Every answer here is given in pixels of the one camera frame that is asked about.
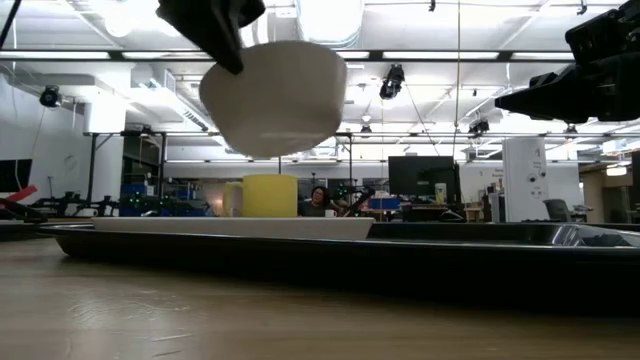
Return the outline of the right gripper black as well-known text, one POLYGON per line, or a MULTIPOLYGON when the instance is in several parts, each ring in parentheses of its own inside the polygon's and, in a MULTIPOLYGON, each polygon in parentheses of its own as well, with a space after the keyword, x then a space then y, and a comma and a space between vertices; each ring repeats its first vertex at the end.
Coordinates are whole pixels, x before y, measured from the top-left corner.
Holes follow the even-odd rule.
MULTIPOLYGON (((494 105, 532 120, 582 123, 583 67, 568 65, 530 79, 529 88, 503 95, 494 105)), ((584 68, 586 105, 601 122, 640 118, 640 51, 594 61, 584 68)))

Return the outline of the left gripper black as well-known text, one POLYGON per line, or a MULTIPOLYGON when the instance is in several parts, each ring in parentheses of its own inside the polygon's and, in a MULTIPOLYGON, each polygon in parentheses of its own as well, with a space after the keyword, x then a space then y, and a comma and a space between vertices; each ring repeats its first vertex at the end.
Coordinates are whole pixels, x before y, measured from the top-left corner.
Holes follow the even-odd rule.
MULTIPOLYGON (((265 12, 263 0, 158 0, 156 15, 174 27, 226 24, 243 28, 265 12)), ((189 28, 183 36, 233 75, 244 70, 237 39, 224 28, 189 28)))

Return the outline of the white bowl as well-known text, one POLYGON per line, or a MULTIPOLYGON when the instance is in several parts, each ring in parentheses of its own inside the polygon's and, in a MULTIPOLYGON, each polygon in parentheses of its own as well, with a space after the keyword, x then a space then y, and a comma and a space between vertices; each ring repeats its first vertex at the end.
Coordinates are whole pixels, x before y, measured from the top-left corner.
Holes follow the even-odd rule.
POLYGON ((271 158, 312 149, 342 122, 347 64, 337 52, 305 41, 245 48, 244 68, 220 63, 199 85, 199 98, 235 151, 271 158))

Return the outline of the white plate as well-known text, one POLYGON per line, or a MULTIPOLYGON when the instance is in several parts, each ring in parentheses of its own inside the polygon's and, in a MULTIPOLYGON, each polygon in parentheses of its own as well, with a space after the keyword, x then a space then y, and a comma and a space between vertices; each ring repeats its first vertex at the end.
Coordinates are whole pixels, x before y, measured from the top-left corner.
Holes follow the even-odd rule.
POLYGON ((372 218, 96 217, 98 231, 257 238, 364 240, 372 218))

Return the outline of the black serving tray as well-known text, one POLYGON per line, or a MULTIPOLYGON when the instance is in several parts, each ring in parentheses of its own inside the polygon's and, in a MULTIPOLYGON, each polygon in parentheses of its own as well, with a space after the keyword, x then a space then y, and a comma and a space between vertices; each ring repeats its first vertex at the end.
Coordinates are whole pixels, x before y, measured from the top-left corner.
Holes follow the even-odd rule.
POLYGON ((348 289, 507 302, 640 303, 640 228, 578 223, 377 223, 355 239, 48 226, 69 256, 348 289))

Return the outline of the white pillar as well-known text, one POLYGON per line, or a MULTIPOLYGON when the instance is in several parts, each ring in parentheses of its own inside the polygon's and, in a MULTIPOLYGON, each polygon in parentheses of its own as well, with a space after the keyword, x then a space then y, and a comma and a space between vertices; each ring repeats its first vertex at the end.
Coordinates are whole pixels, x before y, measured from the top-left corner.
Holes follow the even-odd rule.
POLYGON ((503 141, 505 215, 507 222, 547 220, 548 171, 542 138, 503 141))

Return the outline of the grey office chair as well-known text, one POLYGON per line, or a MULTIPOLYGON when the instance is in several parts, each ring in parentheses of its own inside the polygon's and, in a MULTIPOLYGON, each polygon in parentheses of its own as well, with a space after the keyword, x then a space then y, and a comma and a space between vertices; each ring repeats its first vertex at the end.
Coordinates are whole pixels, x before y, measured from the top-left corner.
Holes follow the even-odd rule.
POLYGON ((553 222, 572 222, 571 211, 562 199, 547 199, 543 201, 549 220, 553 222))

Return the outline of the yellow mug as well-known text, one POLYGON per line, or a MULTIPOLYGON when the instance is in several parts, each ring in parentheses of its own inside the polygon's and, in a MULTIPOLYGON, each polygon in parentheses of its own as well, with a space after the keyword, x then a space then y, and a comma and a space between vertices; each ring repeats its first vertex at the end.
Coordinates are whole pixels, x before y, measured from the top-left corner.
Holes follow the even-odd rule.
POLYGON ((222 217, 296 217, 298 179, 283 174, 244 176, 225 185, 222 204, 222 217))

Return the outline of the black monitor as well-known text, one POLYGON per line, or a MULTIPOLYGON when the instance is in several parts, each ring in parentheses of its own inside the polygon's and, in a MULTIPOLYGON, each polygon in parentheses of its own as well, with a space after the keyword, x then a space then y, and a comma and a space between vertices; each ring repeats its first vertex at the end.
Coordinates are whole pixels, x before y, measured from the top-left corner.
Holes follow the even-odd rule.
POLYGON ((446 185, 446 204, 461 201, 459 166, 451 156, 390 156, 389 193, 402 196, 435 195, 435 185, 446 185))

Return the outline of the person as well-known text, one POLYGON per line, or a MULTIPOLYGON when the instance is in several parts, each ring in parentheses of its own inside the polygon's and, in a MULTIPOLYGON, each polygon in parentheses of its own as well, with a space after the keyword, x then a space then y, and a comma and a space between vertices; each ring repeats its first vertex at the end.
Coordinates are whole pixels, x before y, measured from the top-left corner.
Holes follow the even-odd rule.
POLYGON ((314 187, 310 199, 298 204, 298 215, 302 217, 325 217, 329 210, 340 212, 340 208, 331 200, 329 190, 324 186, 314 187))

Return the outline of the black background robot arms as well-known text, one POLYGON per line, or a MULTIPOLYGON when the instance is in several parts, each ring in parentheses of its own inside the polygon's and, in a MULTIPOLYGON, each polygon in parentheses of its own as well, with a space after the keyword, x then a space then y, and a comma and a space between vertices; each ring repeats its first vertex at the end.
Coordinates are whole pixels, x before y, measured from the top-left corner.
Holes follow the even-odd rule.
POLYGON ((30 208, 54 218, 105 217, 114 215, 119 209, 119 202, 110 195, 99 201, 90 201, 82 199, 79 193, 66 192, 59 198, 41 198, 30 208))

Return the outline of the red strip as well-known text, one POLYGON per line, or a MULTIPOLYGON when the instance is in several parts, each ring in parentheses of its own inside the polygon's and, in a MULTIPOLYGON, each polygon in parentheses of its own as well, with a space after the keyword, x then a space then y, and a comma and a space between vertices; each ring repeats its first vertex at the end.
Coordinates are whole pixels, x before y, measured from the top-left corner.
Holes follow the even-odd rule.
POLYGON ((35 185, 29 185, 19 190, 18 192, 15 192, 13 194, 10 194, 8 197, 5 197, 5 200, 12 201, 12 202, 19 202, 33 195, 37 191, 38 189, 35 185))

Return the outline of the silver ventilation duct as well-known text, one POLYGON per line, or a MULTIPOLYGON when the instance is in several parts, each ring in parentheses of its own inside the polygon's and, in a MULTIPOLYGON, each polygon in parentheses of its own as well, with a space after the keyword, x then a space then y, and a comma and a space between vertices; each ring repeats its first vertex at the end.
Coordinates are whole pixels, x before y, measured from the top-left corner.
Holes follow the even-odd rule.
POLYGON ((301 39, 332 48, 349 48, 359 39, 364 0, 294 0, 301 39))

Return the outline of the overhead frame bar with lights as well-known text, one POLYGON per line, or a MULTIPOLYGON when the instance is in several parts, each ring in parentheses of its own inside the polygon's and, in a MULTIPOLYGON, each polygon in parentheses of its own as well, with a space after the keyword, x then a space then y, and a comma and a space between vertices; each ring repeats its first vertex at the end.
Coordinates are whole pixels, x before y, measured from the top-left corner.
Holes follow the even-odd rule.
MULTIPOLYGON (((339 50, 337 54, 349 62, 420 62, 420 63, 558 63, 573 61, 567 51, 399 51, 399 50, 339 50)), ((0 50, 0 61, 28 62, 212 62, 201 51, 72 51, 72 50, 0 50)))

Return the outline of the black metal frame stand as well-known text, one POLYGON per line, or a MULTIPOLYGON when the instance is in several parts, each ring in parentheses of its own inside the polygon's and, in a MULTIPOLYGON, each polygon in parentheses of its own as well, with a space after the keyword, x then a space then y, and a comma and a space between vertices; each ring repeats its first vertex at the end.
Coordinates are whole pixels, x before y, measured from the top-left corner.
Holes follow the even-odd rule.
POLYGON ((161 144, 158 146, 160 149, 160 156, 157 164, 158 174, 157 174, 157 197, 162 199, 164 196, 164 170, 166 163, 166 151, 167 151, 167 132, 154 132, 151 130, 144 131, 134 131, 134 130, 123 130, 121 132, 85 132, 85 136, 91 137, 91 151, 90 151, 90 163, 89 163, 89 174, 88 174, 88 189, 86 199, 83 202, 83 205, 92 205, 92 197, 93 197, 93 188, 94 188, 94 175, 95 175, 95 163, 96 163, 96 154, 100 147, 106 144, 112 137, 160 137, 162 139, 161 144))

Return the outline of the black wall screen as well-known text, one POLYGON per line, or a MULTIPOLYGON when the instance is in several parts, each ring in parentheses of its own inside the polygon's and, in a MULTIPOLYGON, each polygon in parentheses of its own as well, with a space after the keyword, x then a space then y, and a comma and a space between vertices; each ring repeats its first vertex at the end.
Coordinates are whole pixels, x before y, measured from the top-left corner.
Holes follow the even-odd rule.
POLYGON ((32 159, 0 160, 0 193, 14 193, 29 185, 32 159))

